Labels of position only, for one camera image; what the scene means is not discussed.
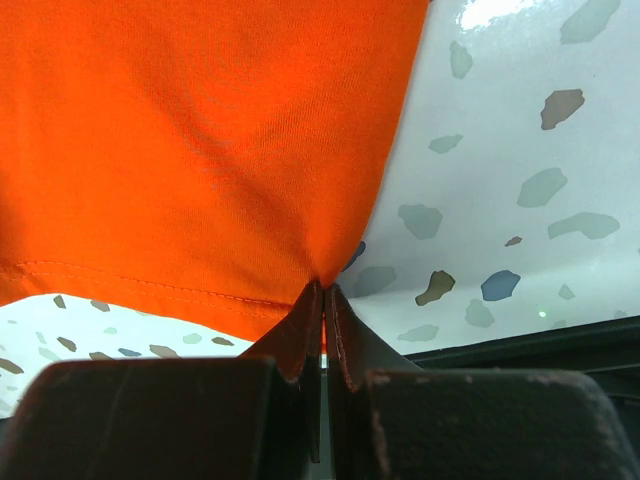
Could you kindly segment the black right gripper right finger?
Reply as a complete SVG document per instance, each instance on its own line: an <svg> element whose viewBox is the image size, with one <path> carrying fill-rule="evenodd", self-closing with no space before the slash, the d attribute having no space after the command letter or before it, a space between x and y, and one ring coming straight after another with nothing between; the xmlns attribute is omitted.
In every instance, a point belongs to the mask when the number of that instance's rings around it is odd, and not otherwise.
<svg viewBox="0 0 640 480"><path fill-rule="evenodd" d="M423 369L324 299L334 473L339 479L635 479L612 402L560 370Z"/></svg>

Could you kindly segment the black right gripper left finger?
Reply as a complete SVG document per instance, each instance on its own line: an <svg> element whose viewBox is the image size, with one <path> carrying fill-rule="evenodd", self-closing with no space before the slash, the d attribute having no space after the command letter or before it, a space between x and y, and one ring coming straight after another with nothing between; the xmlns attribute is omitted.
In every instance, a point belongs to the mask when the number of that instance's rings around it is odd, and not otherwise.
<svg viewBox="0 0 640 480"><path fill-rule="evenodd" d="M323 289L235 358L53 364L1 442L5 479L305 479L320 459Z"/></svg>

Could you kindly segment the orange t-shirt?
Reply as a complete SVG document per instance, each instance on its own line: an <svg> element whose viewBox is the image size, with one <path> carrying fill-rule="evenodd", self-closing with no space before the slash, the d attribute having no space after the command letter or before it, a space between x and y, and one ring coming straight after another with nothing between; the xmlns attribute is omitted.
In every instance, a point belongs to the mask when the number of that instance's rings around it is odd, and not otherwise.
<svg viewBox="0 0 640 480"><path fill-rule="evenodd" d="M254 341L364 234L425 1L5 1L1 301Z"/></svg>

